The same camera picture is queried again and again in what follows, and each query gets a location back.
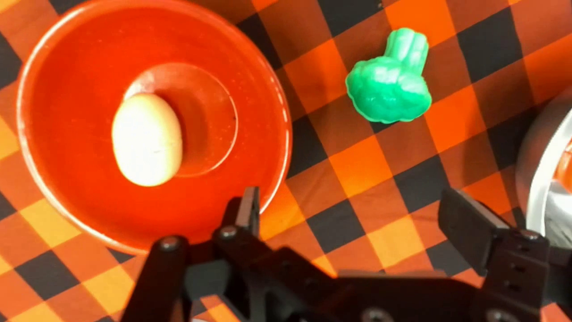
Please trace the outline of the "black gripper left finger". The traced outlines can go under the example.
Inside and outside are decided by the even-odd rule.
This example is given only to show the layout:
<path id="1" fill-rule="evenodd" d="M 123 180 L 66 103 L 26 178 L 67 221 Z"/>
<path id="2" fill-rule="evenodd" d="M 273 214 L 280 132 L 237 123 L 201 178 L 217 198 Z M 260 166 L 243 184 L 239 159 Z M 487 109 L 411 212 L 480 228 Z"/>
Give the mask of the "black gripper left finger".
<path id="1" fill-rule="evenodd" d="M 259 234 L 259 187 L 257 185 L 246 187 L 241 196 L 232 196 L 226 202 L 223 223 L 243 227 L 253 236 Z"/>

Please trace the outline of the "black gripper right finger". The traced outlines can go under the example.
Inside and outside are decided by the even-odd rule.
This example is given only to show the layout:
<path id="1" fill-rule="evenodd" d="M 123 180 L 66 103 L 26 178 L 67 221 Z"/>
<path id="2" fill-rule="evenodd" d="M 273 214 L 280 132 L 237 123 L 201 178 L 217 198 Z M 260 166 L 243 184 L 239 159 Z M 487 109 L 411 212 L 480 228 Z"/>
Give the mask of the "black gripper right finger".
<path id="1" fill-rule="evenodd" d="M 487 271 L 487 261 L 496 239 L 511 228 L 487 205 L 452 187 L 441 193 L 437 227 L 478 275 Z"/>

